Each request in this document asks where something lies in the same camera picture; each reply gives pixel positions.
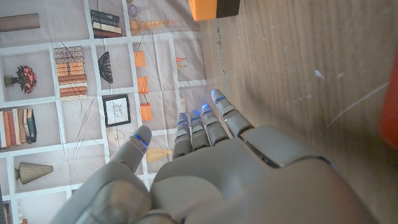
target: stacked books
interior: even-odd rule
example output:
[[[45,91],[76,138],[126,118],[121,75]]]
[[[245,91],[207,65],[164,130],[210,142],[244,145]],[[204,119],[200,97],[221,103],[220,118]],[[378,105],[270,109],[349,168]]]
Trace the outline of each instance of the stacked books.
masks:
[[[91,10],[94,38],[121,37],[122,28],[119,28],[119,17],[105,12]]]
[[[54,49],[60,99],[87,97],[87,76],[84,70],[83,48],[61,47]]]
[[[0,148],[36,142],[36,123],[32,109],[0,112]]]

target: robot finger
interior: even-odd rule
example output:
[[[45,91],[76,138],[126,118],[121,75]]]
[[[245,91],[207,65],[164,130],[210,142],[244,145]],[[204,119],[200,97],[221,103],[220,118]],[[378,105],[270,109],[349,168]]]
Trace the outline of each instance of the robot finger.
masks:
[[[142,157],[148,150],[151,137],[152,133],[147,126],[139,127],[115,153],[112,160],[120,161],[135,172]]]
[[[240,136],[254,126],[226,99],[219,90],[211,92],[211,98],[223,117],[232,136]]]
[[[201,107],[201,112],[203,114],[203,119],[205,120],[207,134],[212,146],[222,140],[229,139],[227,133],[208,104]]]
[[[192,148],[194,151],[203,147],[210,147],[209,140],[201,121],[200,113],[197,110],[191,112],[192,125]]]
[[[173,159],[192,152],[191,134],[188,127],[188,118],[185,113],[178,114],[177,133],[174,141]]]

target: wooden table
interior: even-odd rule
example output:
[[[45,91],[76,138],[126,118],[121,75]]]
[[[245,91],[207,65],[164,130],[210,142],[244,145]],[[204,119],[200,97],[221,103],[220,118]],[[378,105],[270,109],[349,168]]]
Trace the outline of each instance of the wooden table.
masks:
[[[398,1],[242,0],[238,16],[200,30],[209,94],[312,144],[380,222],[398,221],[398,151],[377,130]]]

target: picture frame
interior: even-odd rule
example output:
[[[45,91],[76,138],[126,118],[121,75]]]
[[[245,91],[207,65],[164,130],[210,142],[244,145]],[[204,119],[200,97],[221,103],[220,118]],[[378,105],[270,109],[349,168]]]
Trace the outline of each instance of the picture frame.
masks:
[[[131,123],[130,104],[127,95],[103,98],[105,126],[113,127]]]

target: red flowers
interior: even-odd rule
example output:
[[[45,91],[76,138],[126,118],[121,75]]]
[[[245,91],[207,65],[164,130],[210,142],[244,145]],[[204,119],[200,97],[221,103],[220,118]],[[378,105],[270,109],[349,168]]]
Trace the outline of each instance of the red flowers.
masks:
[[[20,66],[17,71],[18,78],[16,82],[12,82],[12,84],[19,83],[21,84],[21,90],[25,90],[25,93],[31,93],[33,90],[33,87],[36,86],[36,74],[33,72],[33,70],[24,65]]]

